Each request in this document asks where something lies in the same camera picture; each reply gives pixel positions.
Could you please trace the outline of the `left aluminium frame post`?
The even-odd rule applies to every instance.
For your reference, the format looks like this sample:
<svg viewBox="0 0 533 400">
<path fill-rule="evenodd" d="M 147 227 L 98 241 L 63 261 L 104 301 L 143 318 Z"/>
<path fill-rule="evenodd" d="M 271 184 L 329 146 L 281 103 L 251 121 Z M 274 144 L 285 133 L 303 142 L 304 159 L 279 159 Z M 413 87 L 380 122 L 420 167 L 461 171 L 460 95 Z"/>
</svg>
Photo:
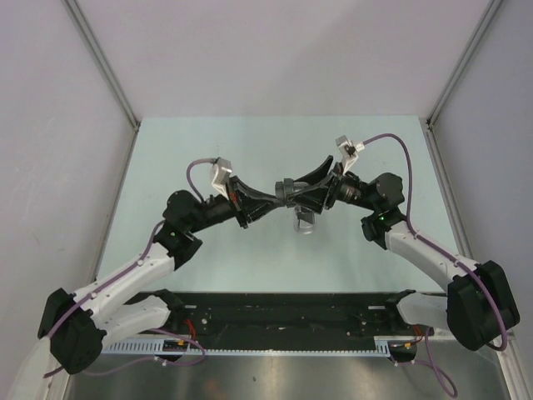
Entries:
<svg viewBox="0 0 533 400">
<path fill-rule="evenodd" d="M 140 121 L 136 116 L 131 102 L 115 73 L 113 67 L 94 32 L 91 23 L 89 22 L 85 12 L 82 10 L 81 4 L 76 0 L 62 0 L 62 5 L 71 18 L 74 27 L 76 28 L 84 46 L 91 56 L 97 70 L 101 73 L 103 81 L 106 83 L 111 95 L 114 97 L 117 105 L 122 111 L 122 114 L 128 121 L 132 129 L 137 132 L 140 126 Z"/>
</svg>

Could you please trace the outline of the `right aluminium frame post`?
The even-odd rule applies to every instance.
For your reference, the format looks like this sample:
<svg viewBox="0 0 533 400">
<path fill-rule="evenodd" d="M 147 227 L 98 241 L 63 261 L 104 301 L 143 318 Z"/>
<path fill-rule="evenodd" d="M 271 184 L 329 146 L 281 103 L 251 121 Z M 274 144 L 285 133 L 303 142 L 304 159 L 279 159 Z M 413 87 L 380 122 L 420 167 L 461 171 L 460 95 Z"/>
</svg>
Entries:
<svg viewBox="0 0 533 400">
<path fill-rule="evenodd" d="M 476 55 L 476 52 L 491 29 L 492 23 L 496 20 L 500 10 L 505 4 L 506 1 L 504 0 L 490 0 L 488 2 L 480 20 L 476 24 L 471 36 L 467 40 L 466 46 L 462 50 L 461 55 L 453 67 L 451 75 L 446 80 L 445 86 L 441 90 L 435 105 L 432 107 L 431 112 L 426 117 L 426 124 L 429 128 L 432 128 L 438 121 L 442 111 L 450 101 L 457 85 L 462 79 L 462 76 L 466 73 L 467 68 L 470 66 L 474 56 Z"/>
</svg>

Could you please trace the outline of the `aluminium frame post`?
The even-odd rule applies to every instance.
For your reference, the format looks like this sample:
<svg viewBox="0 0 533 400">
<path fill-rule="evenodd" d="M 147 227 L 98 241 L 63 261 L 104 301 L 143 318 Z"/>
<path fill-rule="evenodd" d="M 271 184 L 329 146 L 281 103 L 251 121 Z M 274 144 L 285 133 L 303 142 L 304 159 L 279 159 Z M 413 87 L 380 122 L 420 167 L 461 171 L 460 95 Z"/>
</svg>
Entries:
<svg viewBox="0 0 533 400">
<path fill-rule="evenodd" d="M 466 73 L 467 68 L 470 66 L 474 56 L 476 55 L 476 52 L 491 29 L 492 23 L 496 20 L 500 10 L 505 4 L 506 1 L 504 0 L 490 0 L 488 2 L 480 20 L 476 24 L 471 36 L 467 40 L 466 46 L 462 50 L 461 55 L 453 67 L 451 75 L 446 80 L 445 86 L 441 90 L 435 105 L 432 107 L 431 112 L 426 117 L 426 124 L 429 128 L 432 128 L 438 121 L 442 111 L 450 101 L 457 85 L 462 79 L 462 76 Z"/>
<path fill-rule="evenodd" d="M 122 111 L 122 114 L 128 121 L 132 129 L 137 132 L 140 126 L 140 121 L 136 116 L 131 102 L 115 73 L 113 67 L 94 32 L 91 23 L 89 22 L 85 12 L 82 10 L 81 4 L 76 0 L 62 0 L 62 5 L 71 18 L 74 27 L 76 28 L 84 46 L 91 56 L 97 70 L 101 73 L 103 81 L 106 83 L 111 95 L 114 97 L 117 105 Z"/>
</svg>

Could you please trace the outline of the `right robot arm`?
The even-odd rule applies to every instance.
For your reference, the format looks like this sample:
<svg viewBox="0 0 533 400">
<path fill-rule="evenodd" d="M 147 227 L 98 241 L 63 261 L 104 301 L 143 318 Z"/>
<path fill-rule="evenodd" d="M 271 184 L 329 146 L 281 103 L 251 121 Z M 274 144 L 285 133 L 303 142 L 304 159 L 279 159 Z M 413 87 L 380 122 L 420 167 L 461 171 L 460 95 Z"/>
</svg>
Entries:
<svg viewBox="0 0 533 400">
<path fill-rule="evenodd" d="M 422 325 L 450 332 L 472 351 L 495 339 L 501 341 L 496 350 L 506 349 L 508 332 L 521 317 L 503 268 L 456 255 L 416 229 L 399 208 L 405 200 L 399 176 L 385 172 L 364 182 L 328 157 L 306 176 L 279 182 L 276 195 L 289 207 L 317 214 L 338 202 L 369 210 L 361 220 L 366 240 L 404 258 L 443 290 L 441 296 L 414 290 L 395 295 L 384 313 L 391 333 Z"/>
</svg>

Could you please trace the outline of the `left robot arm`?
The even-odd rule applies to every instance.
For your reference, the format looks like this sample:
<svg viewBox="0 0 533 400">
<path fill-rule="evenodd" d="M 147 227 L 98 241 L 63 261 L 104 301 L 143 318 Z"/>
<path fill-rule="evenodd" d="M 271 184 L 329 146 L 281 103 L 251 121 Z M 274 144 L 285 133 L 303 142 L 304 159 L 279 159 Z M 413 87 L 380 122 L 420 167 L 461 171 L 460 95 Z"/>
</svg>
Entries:
<svg viewBox="0 0 533 400">
<path fill-rule="evenodd" d="M 286 204 L 280 192 L 260 192 L 239 177 L 230 177 L 224 187 L 225 193 L 206 201 L 187 190 L 175 191 L 136 258 L 103 280 L 74 292 L 59 288 L 47 297 L 37 336 L 50 342 L 62 370 L 77 374 L 97 359 L 112 338 L 108 324 L 113 313 L 125 310 L 126 301 L 143 287 L 191 260 L 202 245 L 197 232 L 230 219 L 245 228 Z"/>
</svg>

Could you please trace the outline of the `dark grey threaded ring nut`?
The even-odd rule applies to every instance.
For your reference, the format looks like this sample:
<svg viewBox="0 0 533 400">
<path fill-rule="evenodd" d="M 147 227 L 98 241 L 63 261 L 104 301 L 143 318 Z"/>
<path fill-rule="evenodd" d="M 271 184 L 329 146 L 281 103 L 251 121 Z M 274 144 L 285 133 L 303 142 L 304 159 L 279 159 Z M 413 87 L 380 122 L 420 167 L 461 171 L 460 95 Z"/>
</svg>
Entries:
<svg viewBox="0 0 533 400">
<path fill-rule="evenodd" d="M 289 196 L 294 193 L 294 181 L 291 178 L 284 178 L 282 181 L 275 184 L 276 198 L 283 203 L 284 206 L 289 207 L 291 204 Z"/>
</svg>

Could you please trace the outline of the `clear elbow fitting with grey nut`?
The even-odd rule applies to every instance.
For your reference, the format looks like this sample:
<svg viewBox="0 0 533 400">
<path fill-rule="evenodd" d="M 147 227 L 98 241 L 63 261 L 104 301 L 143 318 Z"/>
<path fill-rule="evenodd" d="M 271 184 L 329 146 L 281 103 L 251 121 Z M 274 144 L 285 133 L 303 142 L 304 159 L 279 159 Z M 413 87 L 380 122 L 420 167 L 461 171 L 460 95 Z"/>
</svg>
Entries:
<svg viewBox="0 0 533 400">
<path fill-rule="evenodd" d="M 293 227 L 295 231 L 303 235 L 313 233 L 316 227 L 316 214 L 301 205 L 296 205 L 293 211 Z"/>
</svg>

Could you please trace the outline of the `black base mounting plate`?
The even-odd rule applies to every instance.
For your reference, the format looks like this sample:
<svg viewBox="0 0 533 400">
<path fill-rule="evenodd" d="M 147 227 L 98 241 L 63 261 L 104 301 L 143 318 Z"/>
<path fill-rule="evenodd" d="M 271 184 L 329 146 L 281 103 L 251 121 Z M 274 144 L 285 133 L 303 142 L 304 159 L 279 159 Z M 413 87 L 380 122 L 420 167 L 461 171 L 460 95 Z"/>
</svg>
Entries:
<svg viewBox="0 0 533 400">
<path fill-rule="evenodd" d="M 184 339 L 199 347 L 208 338 L 339 338 L 408 337 L 418 341 L 415 350 L 392 350 L 411 359 L 423 343 L 425 333 L 433 329 L 405 324 L 388 308 L 396 292 L 349 293 L 231 293 L 180 292 L 182 301 L 177 315 L 169 318 L 158 332 L 144 336 L 168 336 Z M 289 356 L 289 357 L 339 357 Z"/>
</svg>

